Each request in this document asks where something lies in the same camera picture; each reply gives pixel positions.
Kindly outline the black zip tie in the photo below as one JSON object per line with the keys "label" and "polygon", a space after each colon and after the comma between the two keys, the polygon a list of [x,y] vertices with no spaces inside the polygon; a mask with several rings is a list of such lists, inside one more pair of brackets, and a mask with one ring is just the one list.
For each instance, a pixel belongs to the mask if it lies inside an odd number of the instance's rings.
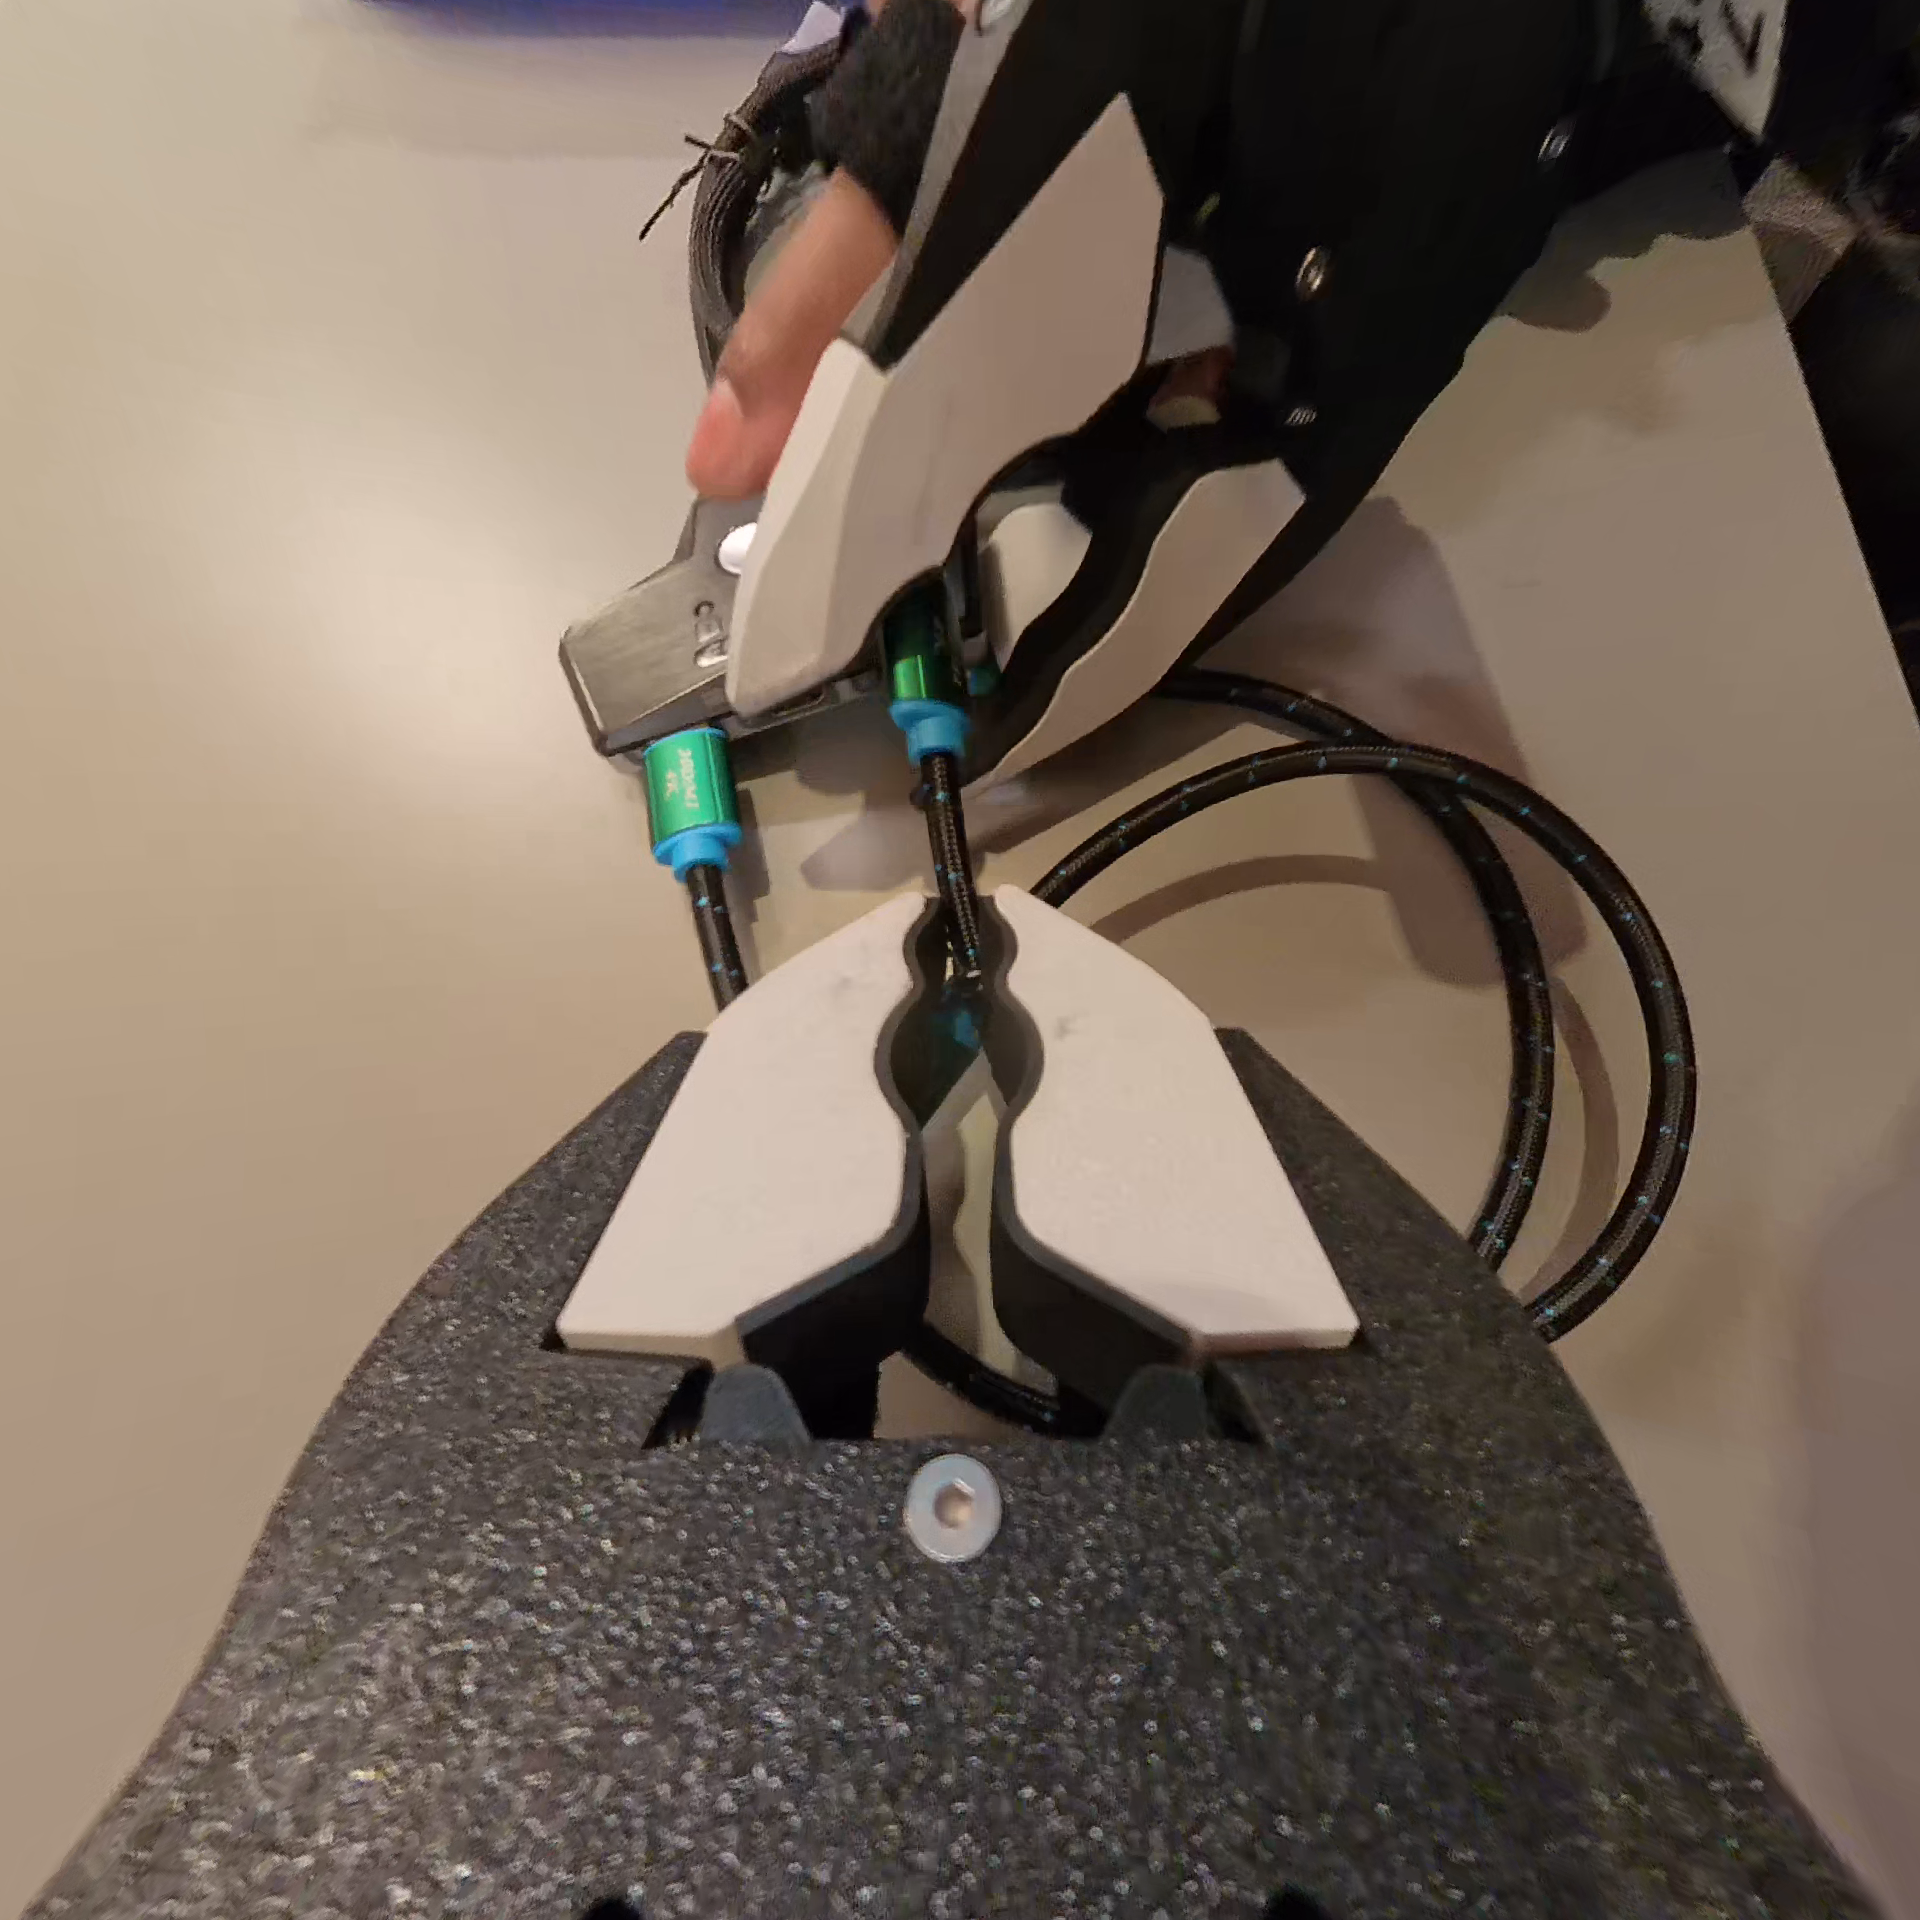
{"label": "black zip tie", "polygon": [[677,200],[691,185],[699,185],[708,179],[708,175],[714,171],[722,179],[737,179],[744,169],[752,171],[761,148],[755,124],[733,111],[724,113],[724,121],[716,133],[684,133],[683,143],[688,148],[691,161],[666,188],[660,203],[644,217],[636,234],[636,241],[639,245],[644,245],[644,239],[658,228],[660,219],[677,204]]}

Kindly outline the person's right hand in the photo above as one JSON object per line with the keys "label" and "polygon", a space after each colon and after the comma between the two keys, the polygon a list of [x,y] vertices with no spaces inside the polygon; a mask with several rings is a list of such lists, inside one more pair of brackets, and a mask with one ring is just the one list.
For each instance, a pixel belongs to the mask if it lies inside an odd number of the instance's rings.
{"label": "person's right hand", "polygon": [[818,363],[883,283],[895,246],[883,204],[845,169],[828,175],[755,281],[720,356],[684,456],[701,498],[765,490]]}

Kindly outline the black metal switch box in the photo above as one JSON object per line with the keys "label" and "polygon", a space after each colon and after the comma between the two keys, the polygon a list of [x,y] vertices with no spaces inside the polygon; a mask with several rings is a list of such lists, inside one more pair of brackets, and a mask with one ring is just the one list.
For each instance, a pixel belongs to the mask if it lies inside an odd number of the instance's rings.
{"label": "black metal switch box", "polygon": [[594,748],[630,758],[658,738],[713,725],[733,739],[878,701],[878,640],[847,673],[757,717],[728,695],[733,601],[761,495],[697,498],[667,563],[575,622],[558,645]]}

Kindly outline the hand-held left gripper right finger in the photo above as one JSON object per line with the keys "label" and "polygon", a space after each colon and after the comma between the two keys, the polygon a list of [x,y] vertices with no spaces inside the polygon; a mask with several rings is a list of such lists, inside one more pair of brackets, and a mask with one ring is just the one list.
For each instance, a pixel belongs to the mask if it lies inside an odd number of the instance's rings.
{"label": "hand-held left gripper right finger", "polygon": [[1357,1309],[1200,1007],[1018,886],[994,923],[992,1285],[1014,1349],[1188,1366],[1352,1344]]}

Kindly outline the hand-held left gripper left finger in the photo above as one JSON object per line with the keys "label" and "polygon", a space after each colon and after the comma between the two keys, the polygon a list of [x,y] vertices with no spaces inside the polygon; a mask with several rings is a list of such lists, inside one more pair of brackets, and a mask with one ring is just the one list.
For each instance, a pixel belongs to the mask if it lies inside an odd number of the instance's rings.
{"label": "hand-held left gripper left finger", "polygon": [[570,1352],[878,1366],[922,1322],[929,1213],[891,1045],[932,900],[895,895],[708,1027],[557,1316]]}

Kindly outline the blue plastic bin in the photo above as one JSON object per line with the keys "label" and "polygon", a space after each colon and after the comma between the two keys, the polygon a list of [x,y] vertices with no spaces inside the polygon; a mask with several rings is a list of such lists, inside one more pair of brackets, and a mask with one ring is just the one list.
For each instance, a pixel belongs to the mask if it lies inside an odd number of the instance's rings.
{"label": "blue plastic bin", "polygon": [[801,15],[805,3],[377,3],[377,7],[528,33],[733,33]]}

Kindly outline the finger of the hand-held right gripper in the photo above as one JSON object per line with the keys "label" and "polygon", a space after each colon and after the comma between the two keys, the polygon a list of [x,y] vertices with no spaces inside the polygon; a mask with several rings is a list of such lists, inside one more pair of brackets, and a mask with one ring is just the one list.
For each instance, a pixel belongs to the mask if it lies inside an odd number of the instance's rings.
{"label": "finger of the hand-held right gripper", "polygon": [[1026,629],[1012,665],[1030,660],[1039,683],[1025,683],[1025,698],[1007,698],[996,717],[982,782],[1034,773],[1150,695],[1300,505],[1278,459],[1197,474],[1145,549],[1108,574],[1119,593],[1112,612],[1078,615],[1041,654],[1039,629]]}
{"label": "finger of the hand-held right gripper", "polygon": [[726,693],[759,717],[859,659],[987,483],[1138,370],[1163,198],[1118,98],[890,367],[822,356],[733,593]]}

